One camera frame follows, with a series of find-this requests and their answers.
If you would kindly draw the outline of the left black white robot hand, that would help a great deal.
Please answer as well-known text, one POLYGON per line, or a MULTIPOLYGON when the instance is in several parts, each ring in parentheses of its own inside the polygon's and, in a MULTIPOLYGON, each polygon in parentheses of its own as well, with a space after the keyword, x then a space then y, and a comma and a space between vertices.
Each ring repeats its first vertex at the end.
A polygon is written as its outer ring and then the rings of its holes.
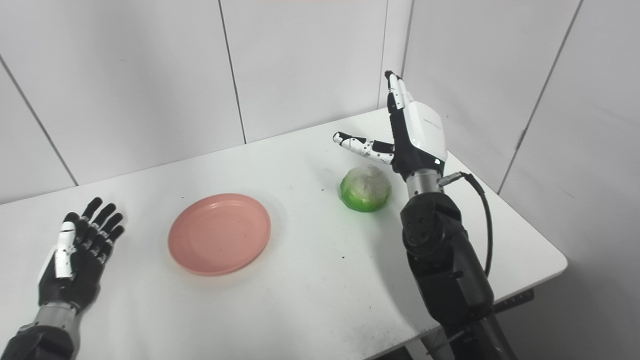
POLYGON ((124 234, 124 215, 114 203, 95 197, 82 214, 69 212, 38 282, 38 305, 64 303, 84 312, 100 291, 115 244, 124 234))

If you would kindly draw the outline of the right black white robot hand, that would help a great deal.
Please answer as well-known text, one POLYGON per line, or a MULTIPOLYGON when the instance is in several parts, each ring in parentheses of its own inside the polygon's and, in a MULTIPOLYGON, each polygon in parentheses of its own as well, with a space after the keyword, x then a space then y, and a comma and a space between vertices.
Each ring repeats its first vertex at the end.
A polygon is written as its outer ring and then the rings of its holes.
POLYGON ((401 76, 384 71, 387 111, 393 142, 338 131, 334 143, 361 157, 391 166, 404 180, 422 170, 444 175, 448 158, 442 119, 429 105, 413 99, 401 76))

